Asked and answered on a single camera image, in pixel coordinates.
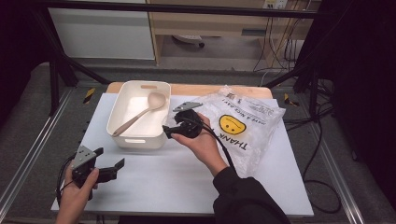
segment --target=gray floor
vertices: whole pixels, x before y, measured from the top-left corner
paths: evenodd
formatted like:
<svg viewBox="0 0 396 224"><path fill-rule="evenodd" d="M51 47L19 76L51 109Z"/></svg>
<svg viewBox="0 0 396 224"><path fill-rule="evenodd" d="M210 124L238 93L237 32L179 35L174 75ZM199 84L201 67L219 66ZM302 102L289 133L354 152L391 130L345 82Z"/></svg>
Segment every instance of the gray floor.
<svg viewBox="0 0 396 224"><path fill-rule="evenodd" d="M204 37L203 49L194 45L179 43L171 37L165 38L163 58L160 65L154 62L83 60L85 64L103 77L111 80L126 81L130 79L160 80L170 83L203 83L220 85L258 86L273 77L279 76L279 70L252 72L260 58L260 45L252 39ZM257 69L265 68L261 62ZM78 77L87 83L89 78L82 74ZM20 164L41 128L48 119L50 111L50 85L48 68L37 67L32 74L20 102L12 111L7 123L0 130L0 192L7 189L8 183L17 172ZM273 89L279 106L287 109L284 119L305 118L300 106L284 103L284 93L291 99L298 100L291 90L293 79ZM83 137L87 121L106 86L96 86L95 94L89 104L82 103L89 87L75 88L64 113L52 131L46 145L41 150L35 165L26 178L21 190L7 212L7 219L29 217L54 219L50 206L54 200L55 181L58 170L78 146ZM351 151L337 119L331 116L322 120L323 133L329 148L338 163L342 174L352 192L366 223L396 223L396 215L388 201L381 193L364 163L351 159ZM302 171L316 146L312 130L305 125L289 132L290 142L298 166ZM321 180L331 184L329 173L323 159L318 154L312 163L307 178ZM309 197L320 207L332 209L336 198L328 189L307 185ZM349 223L346 212L342 209L336 214L325 214L314 209L315 216L304 219L306 223Z"/></svg>

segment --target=wall outlet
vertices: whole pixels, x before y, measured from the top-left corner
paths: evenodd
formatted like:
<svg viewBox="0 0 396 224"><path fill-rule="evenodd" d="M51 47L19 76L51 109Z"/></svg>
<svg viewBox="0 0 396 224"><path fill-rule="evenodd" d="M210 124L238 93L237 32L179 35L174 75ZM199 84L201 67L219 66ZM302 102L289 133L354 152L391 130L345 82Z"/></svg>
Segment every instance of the wall outlet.
<svg viewBox="0 0 396 224"><path fill-rule="evenodd" d="M276 0L274 9L285 9L288 0Z"/></svg>
<svg viewBox="0 0 396 224"><path fill-rule="evenodd" d="M262 8L274 9L276 6L276 0L265 0Z"/></svg>

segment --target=person's arm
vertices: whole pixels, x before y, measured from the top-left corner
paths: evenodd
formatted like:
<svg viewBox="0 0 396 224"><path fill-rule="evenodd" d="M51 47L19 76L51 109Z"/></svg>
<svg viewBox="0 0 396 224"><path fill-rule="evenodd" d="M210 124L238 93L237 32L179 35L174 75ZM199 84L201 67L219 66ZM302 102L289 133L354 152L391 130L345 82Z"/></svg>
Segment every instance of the person's arm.
<svg viewBox="0 0 396 224"><path fill-rule="evenodd" d="M93 169L80 189L73 182L71 166L67 167L64 183L68 185L64 187L56 224L78 223L98 176L99 170L97 168Z"/></svg>
<svg viewBox="0 0 396 224"><path fill-rule="evenodd" d="M198 115L210 126L207 117ZM180 134L172 134L172 137L188 147L215 177L213 184L219 197L213 208L218 223L290 223L259 181L253 177L240 178L227 166L219 154L216 139L209 132L202 130L193 139Z"/></svg>
<svg viewBox="0 0 396 224"><path fill-rule="evenodd" d="M255 178L240 178L226 168L216 175L213 184L219 192L213 204L218 223L290 223Z"/></svg>

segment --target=human hand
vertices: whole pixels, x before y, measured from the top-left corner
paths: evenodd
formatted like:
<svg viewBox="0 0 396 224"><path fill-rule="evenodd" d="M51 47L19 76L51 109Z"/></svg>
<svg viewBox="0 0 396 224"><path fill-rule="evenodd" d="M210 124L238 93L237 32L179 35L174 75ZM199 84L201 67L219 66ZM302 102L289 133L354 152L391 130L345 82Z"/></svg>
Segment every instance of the human hand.
<svg viewBox="0 0 396 224"><path fill-rule="evenodd" d="M75 224L78 223L85 205L87 204L92 188L95 187L96 180L99 176L99 170L93 169L88 175L87 180L81 189L73 182L71 165L67 167L62 194L61 206L59 208L58 216L56 217L56 224Z"/></svg>
<svg viewBox="0 0 396 224"><path fill-rule="evenodd" d="M200 113L197 114L203 123L210 128L210 120ZM188 147L198 160L207 166L213 176L216 176L227 167L227 164L219 154L215 137L207 130L202 129L201 133L195 138L188 138L178 133L172 133L172 138L181 145Z"/></svg>

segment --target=white plastic bag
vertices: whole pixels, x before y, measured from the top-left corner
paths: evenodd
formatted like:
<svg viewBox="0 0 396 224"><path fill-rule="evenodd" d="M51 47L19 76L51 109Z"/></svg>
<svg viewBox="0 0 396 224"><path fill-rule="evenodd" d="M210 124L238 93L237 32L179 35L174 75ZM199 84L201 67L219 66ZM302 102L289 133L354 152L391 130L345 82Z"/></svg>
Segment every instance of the white plastic bag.
<svg viewBox="0 0 396 224"><path fill-rule="evenodd" d="M194 110L210 119L210 126L227 147L238 175L252 176L285 109L238 95L228 86L193 102L203 103ZM227 161L221 146L219 150Z"/></svg>

